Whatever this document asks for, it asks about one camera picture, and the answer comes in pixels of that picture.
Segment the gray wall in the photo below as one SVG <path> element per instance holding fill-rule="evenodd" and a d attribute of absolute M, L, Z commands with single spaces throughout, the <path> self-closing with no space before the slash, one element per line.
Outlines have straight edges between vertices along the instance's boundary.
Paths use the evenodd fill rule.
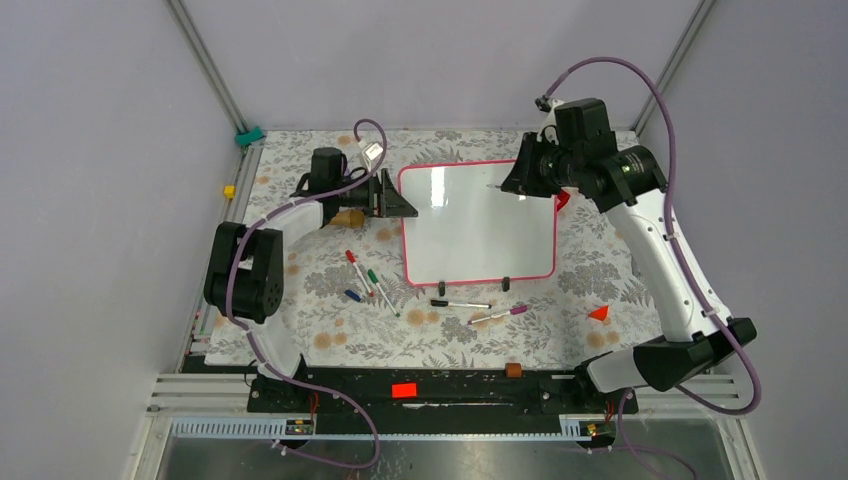
<path fill-rule="evenodd" d="M 0 112 L 0 477 L 117 478 L 233 132 L 161 1 L 2 2 Z"/>
<path fill-rule="evenodd" d="M 618 55 L 656 78 L 698 0 L 186 0 L 249 122 L 517 128 L 568 66 Z M 569 79 L 630 126 L 647 92 L 617 67 Z"/>
<path fill-rule="evenodd" d="M 668 94 L 682 226 L 759 329 L 751 422 L 770 479 L 848 471 L 846 24 L 844 0 L 719 2 Z M 643 140 L 666 151 L 661 117 Z"/>

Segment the tabletop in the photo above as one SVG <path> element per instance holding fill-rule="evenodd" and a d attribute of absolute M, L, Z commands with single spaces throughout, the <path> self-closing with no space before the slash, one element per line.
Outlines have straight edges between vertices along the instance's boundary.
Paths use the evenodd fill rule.
<path fill-rule="evenodd" d="M 406 165 L 515 158 L 521 133 L 388 131 L 383 166 L 396 179 Z M 637 144 L 633 132 L 617 132 L 617 140 L 619 149 Z M 269 132 L 245 223 L 286 202 L 308 171 L 312 150 L 324 146 L 349 158 L 358 152 L 348 131 Z M 502 368 L 518 362 L 525 369 L 562 369 L 659 335 L 659 317 L 638 268 L 594 205 L 572 195 L 558 213 L 557 230 L 556 270 L 549 278 L 512 282 L 508 292 L 500 283 L 447 287 L 446 299 L 492 303 L 493 311 L 530 307 L 468 326 L 485 311 L 431 307 L 437 289 L 406 282 L 400 220 L 370 218 L 360 229 L 327 226 L 286 246 L 283 302 L 267 321 L 284 322 L 313 366 Z M 400 318 L 379 297 L 356 303 L 345 296 L 346 289 L 361 290 L 344 255 L 348 249 L 380 275 Z M 605 305 L 606 320 L 588 316 Z M 253 358 L 244 333 L 219 316 L 206 363 L 246 365 Z"/>

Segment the green clamp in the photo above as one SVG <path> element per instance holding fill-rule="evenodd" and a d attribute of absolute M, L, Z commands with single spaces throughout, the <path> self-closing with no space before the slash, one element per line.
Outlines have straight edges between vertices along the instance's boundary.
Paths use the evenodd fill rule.
<path fill-rule="evenodd" d="M 247 133 L 241 133 L 236 135 L 236 143 L 239 147 L 246 147 L 251 143 L 259 140 L 260 138 L 264 138 L 265 134 L 262 133 L 262 129 L 259 127 L 253 127 L 253 130 Z"/>

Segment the gray floor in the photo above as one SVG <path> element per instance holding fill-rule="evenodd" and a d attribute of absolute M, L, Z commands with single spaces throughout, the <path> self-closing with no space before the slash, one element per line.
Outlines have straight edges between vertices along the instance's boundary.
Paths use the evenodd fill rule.
<path fill-rule="evenodd" d="M 692 463 L 699 478 L 732 478 L 715 425 L 709 420 L 625 422 L 634 444 L 670 450 Z M 586 455 L 553 442 L 382 442 L 380 461 L 369 470 L 340 468 L 269 450 L 269 442 L 173 438 L 161 480 L 217 479 L 653 479 L 628 452 Z M 373 446 L 363 441 L 314 441 L 302 447 L 336 460 L 363 461 Z M 665 458 L 645 458 L 671 478 L 691 478 Z"/>

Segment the whiteboard with red border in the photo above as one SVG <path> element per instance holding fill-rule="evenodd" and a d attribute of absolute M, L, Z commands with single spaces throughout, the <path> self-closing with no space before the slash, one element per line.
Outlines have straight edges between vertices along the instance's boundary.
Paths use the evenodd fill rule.
<path fill-rule="evenodd" d="M 411 165 L 398 189 L 418 210 L 404 218 L 403 257 L 415 286 L 528 280 L 556 267 L 553 198 L 501 192 L 514 160 Z"/>

